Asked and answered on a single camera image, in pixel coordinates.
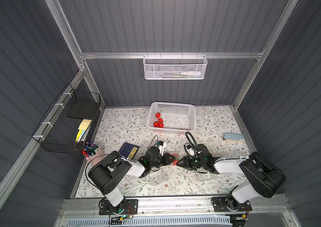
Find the yellow sticky note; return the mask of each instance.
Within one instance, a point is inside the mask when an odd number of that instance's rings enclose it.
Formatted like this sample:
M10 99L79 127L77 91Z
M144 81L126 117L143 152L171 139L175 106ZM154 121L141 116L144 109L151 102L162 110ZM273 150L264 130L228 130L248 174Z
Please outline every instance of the yellow sticky note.
M78 138L80 138L81 132L82 132L82 130L79 130L79 131L78 131L77 136L76 136L76 141L78 141Z
M79 130L86 130L88 126L90 125L91 120L83 119L80 126L78 126Z

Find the leaf pattern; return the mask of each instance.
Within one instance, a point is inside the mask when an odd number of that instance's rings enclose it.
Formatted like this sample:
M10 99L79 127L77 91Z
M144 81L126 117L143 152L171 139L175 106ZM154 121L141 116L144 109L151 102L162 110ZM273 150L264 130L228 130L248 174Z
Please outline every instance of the leaf pattern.
M105 154L119 150L124 142L138 145L140 149L134 158L136 160L145 154L157 134L159 140L167 142L165 152L178 152L180 158L185 156L183 145L187 142L186 137L152 132L146 126L148 112L149 108L106 108L94 142ZM214 157L236 158L249 154L245 142L226 143L222 140L223 133L240 133L230 107L196 107L196 112L197 130L192 134L198 143L208 147ZM199 174L178 166L162 166L161 169L168 179L158 185L152 185L147 177L126 175L118 187L125 196L225 194L246 180L244 175L235 173ZM83 173L75 197L103 195Z

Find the ventilation grille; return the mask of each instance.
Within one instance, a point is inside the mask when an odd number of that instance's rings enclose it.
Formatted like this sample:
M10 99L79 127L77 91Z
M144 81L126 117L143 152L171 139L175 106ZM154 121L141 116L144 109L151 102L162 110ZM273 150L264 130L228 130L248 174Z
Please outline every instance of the ventilation grille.
M180 215L180 216L143 216L123 220L120 226L163 226L163 225L228 225L230 217L225 215ZM91 226L107 227L109 218L70 218L67 227Z

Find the blue book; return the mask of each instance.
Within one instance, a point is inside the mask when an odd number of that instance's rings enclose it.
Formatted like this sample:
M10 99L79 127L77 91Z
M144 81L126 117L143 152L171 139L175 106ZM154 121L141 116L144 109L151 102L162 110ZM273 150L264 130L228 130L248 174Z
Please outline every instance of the blue book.
M128 159L132 160L136 153L139 150L139 146L133 145L131 143L123 143L123 145L121 146L119 153L124 156L127 157Z

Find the mounting plate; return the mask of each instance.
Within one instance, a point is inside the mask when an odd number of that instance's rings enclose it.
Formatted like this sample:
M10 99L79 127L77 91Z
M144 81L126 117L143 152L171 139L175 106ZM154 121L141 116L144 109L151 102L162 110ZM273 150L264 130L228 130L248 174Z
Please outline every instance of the mounting plate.
M227 207L227 201L226 201L226 196L223 197L212 197L211 201L215 201L215 203L213 203L213 209L215 212L229 212L232 211ZM247 201L246 202L247 208L249 209L249 211L252 211L250 202ZM244 207L241 207L240 209L236 210L238 212L246 212L246 209Z
M125 201L125 209L121 213L121 215L124 215L124 214L127 215L129 213L128 206L133 209L132 211L130 211L130 214L137 214L138 200L137 199L127 199ZM99 207L100 207L99 215L117 214L107 199L102 200L99 204Z

